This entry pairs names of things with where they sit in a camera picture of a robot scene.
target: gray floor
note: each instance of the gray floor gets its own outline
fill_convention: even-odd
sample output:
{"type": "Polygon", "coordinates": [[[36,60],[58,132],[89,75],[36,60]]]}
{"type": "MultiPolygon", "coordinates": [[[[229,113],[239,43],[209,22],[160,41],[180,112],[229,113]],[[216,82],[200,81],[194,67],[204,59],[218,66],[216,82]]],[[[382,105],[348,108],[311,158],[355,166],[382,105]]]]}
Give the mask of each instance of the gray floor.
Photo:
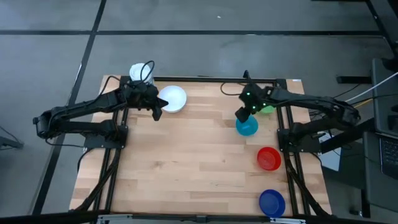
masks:
{"type": "MultiPolygon", "coordinates": [[[[100,1],[0,0],[0,29],[90,30],[100,1]]],[[[389,12],[384,17],[393,17],[389,12]]],[[[366,5],[309,0],[108,0],[100,30],[374,30],[366,5]]],[[[35,135],[32,118],[64,105],[75,81],[88,36],[0,35],[0,124],[25,142],[0,151],[0,217],[28,214],[50,147],[35,135]]],[[[337,75],[367,75],[372,58],[390,57],[382,39],[259,36],[97,36],[78,101],[96,96],[103,75],[127,74],[133,63],[156,61],[156,76],[299,78],[313,95],[337,95],[352,87],[337,75]]],[[[366,88],[363,85],[346,97],[366,88]]],[[[364,119],[371,105],[361,108],[364,119]]],[[[65,143],[83,144],[79,136],[65,143]]],[[[81,149],[63,147],[44,213],[65,212],[81,149]]],[[[359,191],[326,178],[333,214],[355,218],[359,191]]],[[[372,220],[398,214],[372,208],[372,220]]]]}

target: black stand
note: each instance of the black stand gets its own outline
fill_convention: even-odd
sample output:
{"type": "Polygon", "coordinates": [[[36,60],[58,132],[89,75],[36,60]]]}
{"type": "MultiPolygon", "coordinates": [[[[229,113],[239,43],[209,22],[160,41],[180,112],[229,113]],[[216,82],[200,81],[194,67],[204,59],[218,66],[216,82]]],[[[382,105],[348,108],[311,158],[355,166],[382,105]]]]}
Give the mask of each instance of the black stand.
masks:
{"type": "Polygon", "coordinates": [[[97,134],[89,134],[86,137],[84,146],[88,149],[105,148],[105,149],[122,149],[126,145],[127,126],[118,126],[118,138],[115,140],[106,139],[104,136],[97,134]]]}
{"type": "Polygon", "coordinates": [[[322,154],[362,138],[365,131],[374,130],[374,118],[352,127],[320,144],[322,154]]]}
{"type": "Polygon", "coordinates": [[[366,198],[365,190],[361,189],[361,211],[350,209],[349,213],[352,215],[359,215],[363,218],[371,217],[371,206],[368,203],[368,199],[366,198]]]}
{"type": "Polygon", "coordinates": [[[339,84],[372,84],[372,78],[369,77],[349,77],[338,76],[336,81],[339,84]]]}
{"type": "MultiPolygon", "coordinates": [[[[278,141],[279,145],[283,146],[285,142],[288,142],[287,136],[289,135],[289,129],[278,129],[278,141]]],[[[293,146],[291,144],[287,145],[284,148],[279,149],[281,152],[321,152],[321,147],[319,145],[318,138],[313,138],[310,135],[304,136],[301,139],[300,144],[298,146],[293,146]]]]}

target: green object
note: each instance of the green object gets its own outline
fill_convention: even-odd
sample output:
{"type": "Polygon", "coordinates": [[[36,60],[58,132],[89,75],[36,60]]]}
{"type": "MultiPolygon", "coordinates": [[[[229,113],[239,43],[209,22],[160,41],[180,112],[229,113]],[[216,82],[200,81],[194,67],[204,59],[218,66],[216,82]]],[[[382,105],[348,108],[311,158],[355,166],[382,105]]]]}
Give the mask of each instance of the green object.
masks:
{"type": "Polygon", "coordinates": [[[275,111],[275,108],[273,106],[266,106],[265,108],[260,110],[260,113],[262,113],[262,114],[270,114],[270,113],[273,113],[274,111],[275,111]]]}

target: wooden table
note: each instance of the wooden table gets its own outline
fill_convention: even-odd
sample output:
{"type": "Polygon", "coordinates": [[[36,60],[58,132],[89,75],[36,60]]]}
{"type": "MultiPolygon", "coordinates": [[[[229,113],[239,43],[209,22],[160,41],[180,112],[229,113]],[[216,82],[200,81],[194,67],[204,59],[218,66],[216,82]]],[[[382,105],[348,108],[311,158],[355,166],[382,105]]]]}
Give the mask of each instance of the wooden table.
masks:
{"type": "MultiPolygon", "coordinates": [[[[256,162],[262,147],[278,149],[276,113],[256,114],[259,130],[247,138],[235,129],[234,112],[243,104],[237,96],[222,94],[221,83],[155,84],[159,90],[168,85],[182,87],[187,104],[178,113],[163,113],[159,121],[152,119],[151,111],[129,110],[129,137],[121,153],[112,212],[263,215],[258,198],[264,190],[275,189],[285,198],[284,216],[292,214],[283,160],[273,172],[260,169],[256,162]]],[[[289,91],[303,93],[300,80],[287,80],[287,84],[289,91]]],[[[111,79],[105,92],[118,86],[119,82],[111,79]]],[[[241,90],[235,83],[224,86],[227,93],[241,90]]],[[[292,112],[294,121],[310,121],[308,110],[292,107],[292,112]]],[[[111,117],[96,113],[93,122],[111,117]]],[[[104,149],[95,149],[83,158],[70,208],[79,206],[97,184],[103,156],[104,149]]],[[[306,186],[330,213],[319,161],[306,153],[301,153],[301,160],[306,186]]],[[[107,189],[100,208],[104,208],[107,189]]],[[[296,195],[303,213],[297,186],[296,195]]]]}

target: red cup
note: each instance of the red cup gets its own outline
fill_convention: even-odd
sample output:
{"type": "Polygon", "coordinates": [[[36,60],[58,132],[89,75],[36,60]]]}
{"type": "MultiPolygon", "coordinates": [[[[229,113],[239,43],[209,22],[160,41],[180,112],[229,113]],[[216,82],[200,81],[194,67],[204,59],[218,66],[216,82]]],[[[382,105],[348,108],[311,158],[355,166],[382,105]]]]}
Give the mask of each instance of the red cup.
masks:
{"type": "Polygon", "coordinates": [[[263,147],[257,154],[257,161],[261,168],[274,171],[280,167],[282,159],[276,149],[272,147],[263,147]]]}

